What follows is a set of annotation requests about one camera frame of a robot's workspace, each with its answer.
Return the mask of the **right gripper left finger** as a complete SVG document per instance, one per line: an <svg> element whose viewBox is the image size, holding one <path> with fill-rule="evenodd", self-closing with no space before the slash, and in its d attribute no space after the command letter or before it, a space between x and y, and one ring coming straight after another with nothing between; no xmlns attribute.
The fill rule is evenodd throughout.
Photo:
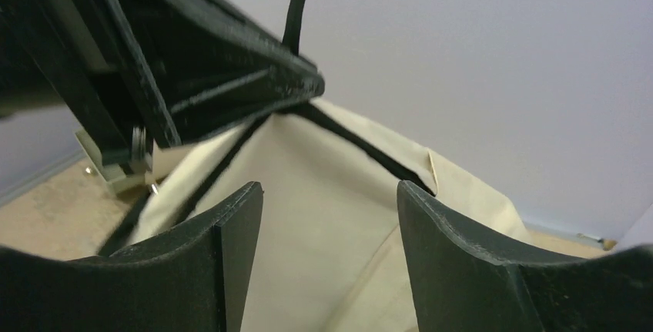
<svg viewBox="0 0 653 332"><path fill-rule="evenodd" d="M1 250L3 331L238 331L263 189L250 182L213 208L109 257L52 260Z"/></svg>

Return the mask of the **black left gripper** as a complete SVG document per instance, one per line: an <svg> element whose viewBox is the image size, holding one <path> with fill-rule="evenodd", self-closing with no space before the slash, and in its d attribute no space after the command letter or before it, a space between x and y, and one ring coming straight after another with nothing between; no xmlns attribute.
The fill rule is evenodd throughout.
<svg viewBox="0 0 653 332"><path fill-rule="evenodd" d="M1 0L1 115L65 105L104 149L209 139L323 94L304 2L277 38L229 0Z"/></svg>

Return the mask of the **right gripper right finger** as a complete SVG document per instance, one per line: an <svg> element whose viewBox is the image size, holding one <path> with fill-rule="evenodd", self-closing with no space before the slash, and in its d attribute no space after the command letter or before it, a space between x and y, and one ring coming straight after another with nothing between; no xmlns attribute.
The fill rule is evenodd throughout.
<svg viewBox="0 0 653 332"><path fill-rule="evenodd" d="M650 331L652 247L593 259L472 220L410 181L400 231L422 331Z"/></svg>

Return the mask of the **beige canvas backpack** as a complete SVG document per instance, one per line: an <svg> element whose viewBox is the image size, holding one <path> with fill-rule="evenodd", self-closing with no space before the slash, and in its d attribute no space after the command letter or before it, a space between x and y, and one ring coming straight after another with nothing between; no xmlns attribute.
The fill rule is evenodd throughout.
<svg viewBox="0 0 653 332"><path fill-rule="evenodd" d="M502 193L433 150L315 100L193 148L101 254L167 230L255 180L264 190L244 331L415 331L397 217L410 180L485 226L530 235Z"/></svg>

